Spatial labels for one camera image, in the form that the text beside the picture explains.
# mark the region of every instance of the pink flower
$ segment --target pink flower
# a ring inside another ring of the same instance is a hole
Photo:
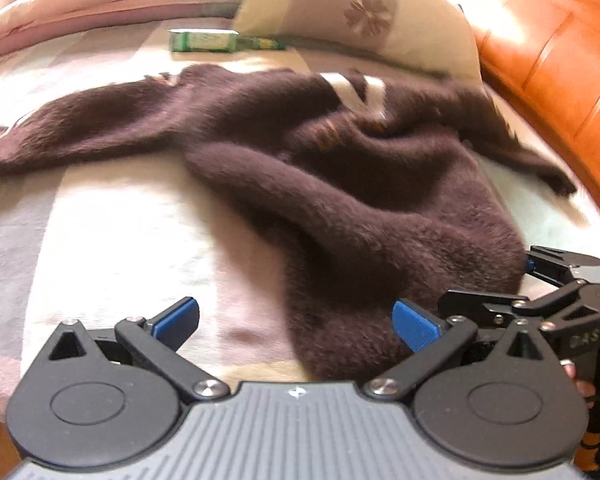
[[[344,17],[347,25],[363,38],[377,36],[391,26],[391,14],[382,0],[354,0]]]

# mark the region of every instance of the floral pillow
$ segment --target floral pillow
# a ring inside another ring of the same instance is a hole
[[[408,68],[480,81],[471,27],[447,0],[243,0],[234,28],[333,41]]]

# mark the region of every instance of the mattress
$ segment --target mattress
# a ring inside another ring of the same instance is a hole
[[[85,88],[177,73],[196,62],[236,72],[276,67],[355,68],[401,77],[398,68],[328,46],[284,52],[171,54],[168,29],[227,28],[225,18],[183,18],[94,28],[0,57],[0,124]],[[494,94],[524,144],[557,158]],[[600,212],[582,186],[556,198],[538,181],[475,155],[527,244],[600,257]],[[0,178],[0,420],[20,376],[66,318],[109,328],[151,317],[183,296],[201,308],[179,353],[232,386],[301,381],[283,319],[282,255],[225,202],[161,152]],[[526,278],[532,298],[550,286]]]

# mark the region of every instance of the orange leather headboard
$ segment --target orange leather headboard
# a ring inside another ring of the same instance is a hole
[[[600,208],[600,0],[496,1],[487,24],[467,15],[485,81],[570,165]]]

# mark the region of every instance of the brown sweater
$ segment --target brown sweater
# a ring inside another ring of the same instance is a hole
[[[368,85],[347,77],[360,99]],[[320,75],[211,65],[50,102],[6,134],[0,174],[166,147],[285,251],[288,329],[316,378],[364,381],[408,349],[396,299],[435,311],[448,288],[516,292],[523,244],[464,140],[536,174],[492,101],[455,82],[385,81],[382,115],[342,105]]]

